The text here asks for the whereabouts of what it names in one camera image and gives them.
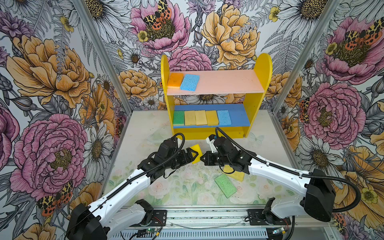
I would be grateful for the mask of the bright yellow square sponge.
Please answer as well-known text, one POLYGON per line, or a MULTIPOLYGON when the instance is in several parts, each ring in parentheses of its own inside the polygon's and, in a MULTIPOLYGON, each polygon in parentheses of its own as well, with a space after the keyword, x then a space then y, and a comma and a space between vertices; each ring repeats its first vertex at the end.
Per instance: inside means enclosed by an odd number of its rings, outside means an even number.
POLYGON ((202 150, 200 145, 194 145, 190 147, 191 149, 191 154, 193 157, 192 164, 196 164, 201 161, 201 157, 203 156, 202 150))

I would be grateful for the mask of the golden yellow sponge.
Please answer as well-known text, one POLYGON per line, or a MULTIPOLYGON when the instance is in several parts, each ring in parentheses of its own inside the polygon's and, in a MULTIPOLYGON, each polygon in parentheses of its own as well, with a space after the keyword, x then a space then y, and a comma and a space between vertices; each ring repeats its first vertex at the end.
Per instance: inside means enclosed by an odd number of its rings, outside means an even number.
POLYGON ((206 118, 207 118, 207 125, 208 126, 218 126, 219 125, 219 118, 217 111, 211 110, 206 111, 206 118))

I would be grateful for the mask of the dark green scrub sponge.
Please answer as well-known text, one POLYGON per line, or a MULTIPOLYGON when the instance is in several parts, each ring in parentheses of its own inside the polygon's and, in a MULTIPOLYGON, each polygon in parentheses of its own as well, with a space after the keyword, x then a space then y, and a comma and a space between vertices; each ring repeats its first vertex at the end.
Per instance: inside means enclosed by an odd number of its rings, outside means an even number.
POLYGON ((184 111, 174 111, 173 125, 174 126, 184 126, 185 125, 185 112, 184 111))

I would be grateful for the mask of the light yellow sponge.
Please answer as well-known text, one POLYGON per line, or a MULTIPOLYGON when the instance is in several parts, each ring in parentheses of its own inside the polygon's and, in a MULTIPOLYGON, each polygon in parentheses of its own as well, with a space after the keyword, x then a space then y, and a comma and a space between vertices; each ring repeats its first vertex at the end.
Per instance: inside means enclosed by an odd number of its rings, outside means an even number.
POLYGON ((206 111, 204 110, 195 111, 195 118, 197 126, 206 126, 208 124, 206 111))

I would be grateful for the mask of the blue sponge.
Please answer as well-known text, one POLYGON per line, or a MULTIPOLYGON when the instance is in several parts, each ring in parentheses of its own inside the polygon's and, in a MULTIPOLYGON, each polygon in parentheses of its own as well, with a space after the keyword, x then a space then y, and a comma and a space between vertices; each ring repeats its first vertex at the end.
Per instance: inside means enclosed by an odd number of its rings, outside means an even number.
POLYGON ((197 88, 200 76, 186 74, 181 83, 180 90, 194 92, 197 88))
POLYGON ((217 111, 219 126, 231 126, 232 121, 228 110, 217 111))

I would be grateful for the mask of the pale yellow sponge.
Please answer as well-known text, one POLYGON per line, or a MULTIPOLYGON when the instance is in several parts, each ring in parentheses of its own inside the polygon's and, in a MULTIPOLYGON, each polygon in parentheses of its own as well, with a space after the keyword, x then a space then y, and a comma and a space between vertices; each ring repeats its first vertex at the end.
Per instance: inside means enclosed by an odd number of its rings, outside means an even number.
POLYGON ((185 114, 185 126, 196 125, 196 112, 195 111, 184 111, 185 114))

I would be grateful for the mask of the orange sponge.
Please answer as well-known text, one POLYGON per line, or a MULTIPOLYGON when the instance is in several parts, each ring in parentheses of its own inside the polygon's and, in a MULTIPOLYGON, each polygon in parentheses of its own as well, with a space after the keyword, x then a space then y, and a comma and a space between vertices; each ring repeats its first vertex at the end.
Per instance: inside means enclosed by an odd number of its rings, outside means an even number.
POLYGON ((171 73, 167 83, 168 89, 180 89, 183 79, 183 73, 171 73))

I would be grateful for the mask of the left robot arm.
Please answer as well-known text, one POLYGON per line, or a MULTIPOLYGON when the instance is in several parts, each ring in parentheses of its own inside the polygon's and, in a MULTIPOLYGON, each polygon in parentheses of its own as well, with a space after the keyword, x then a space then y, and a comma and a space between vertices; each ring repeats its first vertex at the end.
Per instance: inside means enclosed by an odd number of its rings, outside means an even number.
POLYGON ((198 162, 202 156, 200 146, 176 151, 162 158, 152 153, 143 160, 127 180, 113 191, 89 205, 77 205, 70 217, 66 237, 69 240, 107 240, 130 226, 148 226, 154 217, 154 208, 145 200, 136 201, 130 208, 122 207, 139 192, 163 177, 167 169, 177 170, 198 162))

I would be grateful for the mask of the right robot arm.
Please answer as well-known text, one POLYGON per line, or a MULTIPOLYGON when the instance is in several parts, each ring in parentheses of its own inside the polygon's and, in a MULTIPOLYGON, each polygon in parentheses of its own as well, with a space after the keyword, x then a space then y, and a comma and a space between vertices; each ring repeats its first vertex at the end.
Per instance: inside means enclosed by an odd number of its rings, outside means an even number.
POLYGON ((314 174, 306 178, 304 176, 307 174, 306 171, 286 168, 261 156, 253 158, 241 150, 230 154, 207 151, 201 157, 201 161, 206 166, 228 165, 234 171, 263 177, 296 192, 296 195, 289 198, 273 197, 268 200, 259 218, 269 224, 291 216, 310 216, 321 222, 329 222, 333 217, 336 192, 321 171, 315 171, 320 175, 318 179, 314 174))

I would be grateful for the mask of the yellow shelf unit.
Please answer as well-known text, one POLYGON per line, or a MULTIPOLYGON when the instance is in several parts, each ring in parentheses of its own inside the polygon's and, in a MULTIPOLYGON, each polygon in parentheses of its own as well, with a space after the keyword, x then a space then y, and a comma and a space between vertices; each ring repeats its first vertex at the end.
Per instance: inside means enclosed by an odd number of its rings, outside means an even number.
POLYGON ((170 89, 168 87, 171 74, 169 61, 167 56, 163 55, 161 77, 170 122, 174 121, 175 111, 227 110, 231 125, 222 126, 223 131, 234 139, 247 138, 270 85, 272 73, 272 58, 263 53, 257 58, 252 70, 183 72, 183 75, 200 77, 196 90, 192 92, 170 89), (244 94, 245 98, 241 104, 176 105, 175 103, 176 96, 222 94, 244 94))

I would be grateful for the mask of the lime yellow sponge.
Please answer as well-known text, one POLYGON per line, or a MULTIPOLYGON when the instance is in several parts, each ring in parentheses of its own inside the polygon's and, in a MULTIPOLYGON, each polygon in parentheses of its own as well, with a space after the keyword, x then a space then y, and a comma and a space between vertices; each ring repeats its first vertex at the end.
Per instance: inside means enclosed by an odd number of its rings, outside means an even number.
POLYGON ((223 169, 224 173, 232 178, 232 179, 235 179, 239 182, 243 182, 244 180, 244 177, 245 177, 245 173, 243 172, 238 172, 238 171, 235 171, 233 168, 231 168, 230 166, 228 165, 225 165, 224 166, 224 169, 223 169))

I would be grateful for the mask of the light green sponge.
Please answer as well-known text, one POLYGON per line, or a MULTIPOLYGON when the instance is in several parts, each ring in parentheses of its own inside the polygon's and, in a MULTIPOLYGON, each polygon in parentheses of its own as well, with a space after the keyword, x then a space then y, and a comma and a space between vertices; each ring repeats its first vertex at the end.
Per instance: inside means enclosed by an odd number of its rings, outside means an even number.
POLYGON ((215 183, 218 185, 227 199, 237 192, 237 188, 225 174, 216 177, 215 183))

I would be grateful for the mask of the aluminium front rail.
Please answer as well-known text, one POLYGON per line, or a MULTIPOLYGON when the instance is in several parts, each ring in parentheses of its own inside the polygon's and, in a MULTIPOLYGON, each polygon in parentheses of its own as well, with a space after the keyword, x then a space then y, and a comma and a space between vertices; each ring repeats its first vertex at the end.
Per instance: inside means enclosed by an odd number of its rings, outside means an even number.
POLYGON ((290 218, 291 225, 251 226, 244 219, 249 207, 154 208, 167 210, 163 227, 124 228, 107 240, 340 240, 333 223, 309 217, 290 218))

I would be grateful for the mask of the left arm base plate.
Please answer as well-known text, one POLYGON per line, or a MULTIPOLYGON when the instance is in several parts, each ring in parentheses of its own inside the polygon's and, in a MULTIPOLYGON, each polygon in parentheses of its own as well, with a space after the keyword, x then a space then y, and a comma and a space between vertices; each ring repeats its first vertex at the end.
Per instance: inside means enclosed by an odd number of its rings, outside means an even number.
POLYGON ((167 222, 167 214, 167 210, 149 211, 144 215, 139 225, 142 227, 163 227, 167 222))

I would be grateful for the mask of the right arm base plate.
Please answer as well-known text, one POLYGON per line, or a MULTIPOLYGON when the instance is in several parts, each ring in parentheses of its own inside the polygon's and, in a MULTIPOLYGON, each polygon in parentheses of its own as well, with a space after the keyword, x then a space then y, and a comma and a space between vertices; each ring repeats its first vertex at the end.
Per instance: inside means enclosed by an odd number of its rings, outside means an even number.
POLYGON ((291 225, 290 218, 280 219, 271 212, 264 213, 262 209, 248 209, 244 221, 251 226, 291 225))

